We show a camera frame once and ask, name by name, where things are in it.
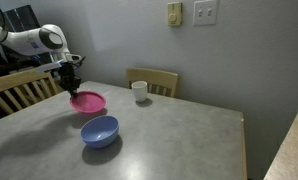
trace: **table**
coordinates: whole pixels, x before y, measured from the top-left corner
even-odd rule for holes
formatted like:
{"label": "table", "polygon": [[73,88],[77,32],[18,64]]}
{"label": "table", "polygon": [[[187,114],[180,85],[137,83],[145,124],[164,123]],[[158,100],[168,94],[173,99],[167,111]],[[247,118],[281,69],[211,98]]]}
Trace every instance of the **table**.
{"label": "table", "polygon": [[280,179],[298,180],[298,114],[265,176],[265,180]]}
{"label": "table", "polygon": [[[106,108],[78,113],[60,93],[0,120],[0,180],[243,179],[242,113],[149,94],[135,103],[125,88],[86,82]],[[111,115],[118,138],[91,149],[80,139],[88,120]]]}

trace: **light switch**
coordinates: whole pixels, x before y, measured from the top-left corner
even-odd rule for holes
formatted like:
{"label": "light switch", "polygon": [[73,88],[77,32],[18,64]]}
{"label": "light switch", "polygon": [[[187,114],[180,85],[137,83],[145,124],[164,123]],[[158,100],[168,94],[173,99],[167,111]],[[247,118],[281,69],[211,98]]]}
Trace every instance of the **light switch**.
{"label": "light switch", "polygon": [[168,25],[180,26],[182,21],[182,4],[180,2],[168,3]]}
{"label": "light switch", "polygon": [[196,1],[194,5],[193,25],[216,24],[218,0]]}

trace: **white cup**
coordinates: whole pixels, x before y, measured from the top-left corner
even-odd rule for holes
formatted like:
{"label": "white cup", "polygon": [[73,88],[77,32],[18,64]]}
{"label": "white cup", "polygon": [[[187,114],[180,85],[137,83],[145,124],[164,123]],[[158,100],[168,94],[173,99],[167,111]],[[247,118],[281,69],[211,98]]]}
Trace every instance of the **white cup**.
{"label": "white cup", "polygon": [[147,82],[137,81],[131,84],[133,96],[137,102],[143,102],[147,99],[148,88]]}

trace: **gray table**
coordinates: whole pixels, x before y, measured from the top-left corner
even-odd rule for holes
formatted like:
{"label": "gray table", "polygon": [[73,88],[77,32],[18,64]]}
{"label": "gray table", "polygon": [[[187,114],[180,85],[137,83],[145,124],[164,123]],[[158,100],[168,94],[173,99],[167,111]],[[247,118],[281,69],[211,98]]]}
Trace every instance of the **gray table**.
{"label": "gray table", "polygon": [[[0,120],[0,180],[239,180],[243,179],[240,112],[149,94],[137,104],[132,92],[86,82],[106,109],[81,114],[69,94]],[[118,119],[118,138],[94,150],[80,129],[100,115]]]}

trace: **pink bowl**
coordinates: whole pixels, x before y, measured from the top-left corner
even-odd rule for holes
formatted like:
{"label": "pink bowl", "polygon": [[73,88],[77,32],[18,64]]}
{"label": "pink bowl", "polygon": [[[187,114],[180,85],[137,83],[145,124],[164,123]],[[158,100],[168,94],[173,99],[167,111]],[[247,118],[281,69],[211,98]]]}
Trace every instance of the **pink bowl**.
{"label": "pink bowl", "polygon": [[106,105],[106,100],[98,93],[91,91],[81,91],[77,97],[70,98],[71,106],[83,113],[95,113],[102,110]]}

